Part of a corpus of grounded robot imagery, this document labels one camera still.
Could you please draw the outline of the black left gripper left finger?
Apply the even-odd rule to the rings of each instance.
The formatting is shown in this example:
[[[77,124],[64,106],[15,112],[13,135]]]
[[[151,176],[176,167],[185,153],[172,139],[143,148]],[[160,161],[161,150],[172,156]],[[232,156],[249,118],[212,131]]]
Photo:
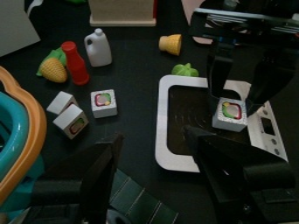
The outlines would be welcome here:
[[[119,133],[104,138],[37,178],[29,224],[105,224],[123,139]]]

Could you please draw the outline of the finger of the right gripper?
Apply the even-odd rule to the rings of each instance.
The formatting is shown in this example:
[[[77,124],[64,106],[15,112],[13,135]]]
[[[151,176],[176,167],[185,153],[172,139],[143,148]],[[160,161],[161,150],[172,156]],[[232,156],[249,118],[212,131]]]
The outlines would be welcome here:
[[[251,88],[247,94],[247,116],[256,113],[264,103],[280,92],[295,76],[296,51],[290,49],[264,52],[256,64]]]
[[[232,50],[233,45],[212,41],[209,54],[207,59],[207,80],[209,95],[213,98],[220,98],[223,88],[232,68]]]

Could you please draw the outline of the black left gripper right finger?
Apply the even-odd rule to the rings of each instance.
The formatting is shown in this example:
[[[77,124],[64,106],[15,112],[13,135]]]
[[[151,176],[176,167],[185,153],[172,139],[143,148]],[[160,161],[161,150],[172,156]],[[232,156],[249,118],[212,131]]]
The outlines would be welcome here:
[[[279,156],[204,129],[184,139],[205,178],[219,224],[299,224],[295,175]]]

